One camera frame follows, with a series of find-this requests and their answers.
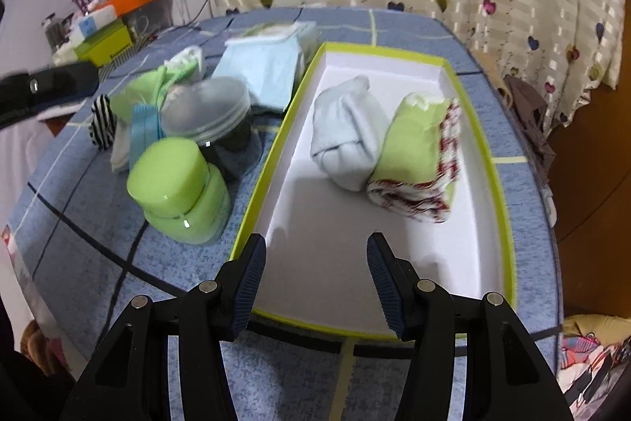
green jar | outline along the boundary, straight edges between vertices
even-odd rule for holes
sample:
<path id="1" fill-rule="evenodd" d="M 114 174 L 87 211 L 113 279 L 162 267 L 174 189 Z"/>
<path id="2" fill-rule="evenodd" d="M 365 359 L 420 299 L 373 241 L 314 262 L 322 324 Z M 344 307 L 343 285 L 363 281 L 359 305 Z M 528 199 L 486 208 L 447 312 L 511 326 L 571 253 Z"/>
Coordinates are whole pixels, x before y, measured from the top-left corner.
<path id="1" fill-rule="evenodd" d="M 218 240 L 230 215 L 222 174 L 185 138 L 147 148 L 129 173 L 127 191 L 153 227 L 182 243 Z"/>

green jar lid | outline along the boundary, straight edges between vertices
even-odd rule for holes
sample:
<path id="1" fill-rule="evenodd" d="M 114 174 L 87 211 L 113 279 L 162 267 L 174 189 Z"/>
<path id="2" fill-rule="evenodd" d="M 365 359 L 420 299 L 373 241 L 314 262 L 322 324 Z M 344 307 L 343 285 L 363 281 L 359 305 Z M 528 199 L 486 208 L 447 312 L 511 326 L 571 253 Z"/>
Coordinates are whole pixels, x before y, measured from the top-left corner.
<path id="1" fill-rule="evenodd" d="M 174 218 L 200 197 L 208 165 L 193 140 L 165 138 L 144 151 L 127 179 L 127 192 L 149 213 Z"/>

metal screw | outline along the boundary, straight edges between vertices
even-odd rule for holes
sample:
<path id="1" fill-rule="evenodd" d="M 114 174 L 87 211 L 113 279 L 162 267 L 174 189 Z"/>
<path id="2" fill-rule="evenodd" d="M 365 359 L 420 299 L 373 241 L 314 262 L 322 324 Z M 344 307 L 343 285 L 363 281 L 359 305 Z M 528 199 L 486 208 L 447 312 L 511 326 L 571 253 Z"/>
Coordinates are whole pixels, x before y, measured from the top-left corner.
<path id="1" fill-rule="evenodd" d="M 131 306 L 134 309 L 140 309 L 141 307 L 147 305 L 147 303 L 149 303 L 149 298 L 144 295 L 138 295 L 137 297 L 131 299 Z"/>
<path id="2" fill-rule="evenodd" d="M 489 293 L 487 295 L 487 302 L 491 305 L 501 305 L 504 303 L 504 297 L 499 293 Z"/>
<path id="3" fill-rule="evenodd" d="M 436 289 L 436 284 L 434 284 L 434 282 L 430 279 L 424 278 L 417 282 L 416 287 L 425 293 L 431 293 L 434 289 Z"/>
<path id="4" fill-rule="evenodd" d="M 217 289 L 217 286 L 218 284 L 214 280 L 204 280 L 200 284 L 200 291 L 202 293 L 212 293 L 215 289 Z"/>

blue tablecloth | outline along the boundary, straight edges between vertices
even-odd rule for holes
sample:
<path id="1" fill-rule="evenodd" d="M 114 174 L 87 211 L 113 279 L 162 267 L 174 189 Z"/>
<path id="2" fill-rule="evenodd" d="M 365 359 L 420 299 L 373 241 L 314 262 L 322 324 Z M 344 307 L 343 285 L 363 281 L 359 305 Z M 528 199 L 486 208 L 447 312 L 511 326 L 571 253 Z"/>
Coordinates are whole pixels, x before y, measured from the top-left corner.
<path id="1" fill-rule="evenodd" d="M 493 157 L 525 155 L 498 96 L 465 47 L 440 22 L 412 13 L 363 9 L 255 10 L 163 33 L 119 67 L 98 93 L 111 93 L 140 73 L 161 65 L 189 45 L 200 45 L 208 65 L 217 63 L 225 40 L 261 22 L 315 21 L 321 41 L 371 44 L 419 51 L 448 59 L 465 86 L 490 143 Z M 259 167 L 230 186 L 233 212 L 214 245 L 177 243 L 147 226 L 125 191 L 126 174 L 112 173 L 109 153 L 99 152 L 81 124 L 55 139 L 18 202 L 9 226 L 37 290 L 79 352 L 89 358 L 97 341 L 137 294 L 153 300 L 178 295 L 214 278 L 230 254 Z M 264 157 L 280 120 L 260 116 Z M 496 164 L 509 208 L 517 261 L 517 313 L 556 369 L 562 321 L 556 246 L 531 170 L 523 159 Z M 255 331 L 223 345 L 223 358 L 240 419 L 328 419 L 339 379 L 339 362 L 352 366 L 344 420 L 393 419 L 409 361 L 370 343 L 325 338 L 258 320 Z M 458 349 L 458 355 L 464 353 Z M 172 348 L 171 359 L 177 362 Z M 466 357 L 456 358 L 450 420 L 460 419 Z M 173 419 L 182 418 L 177 367 L 170 388 Z"/>

white tray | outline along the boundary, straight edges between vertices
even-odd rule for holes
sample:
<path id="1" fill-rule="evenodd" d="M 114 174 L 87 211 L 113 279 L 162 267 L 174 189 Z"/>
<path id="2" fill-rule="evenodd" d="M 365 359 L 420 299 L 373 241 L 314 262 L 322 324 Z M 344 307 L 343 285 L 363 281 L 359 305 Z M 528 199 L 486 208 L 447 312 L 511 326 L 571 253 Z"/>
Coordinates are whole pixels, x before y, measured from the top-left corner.
<path id="1" fill-rule="evenodd" d="M 336 186 L 310 157 L 313 100 L 364 74 L 392 118 L 412 92 L 458 97 L 463 106 L 462 166 L 449 220 L 420 222 Z M 289 108 L 245 215 L 234 255 L 250 232 L 263 235 L 267 264 L 254 311 L 292 325 L 363 338 L 394 338 L 366 261 L 366 242 L 383 232 L 397 257 L 456 295 L 489 291 L 515 302 L 506 206 L 490 151 L 449 64 L 387 48 L 321 46 Z"/>

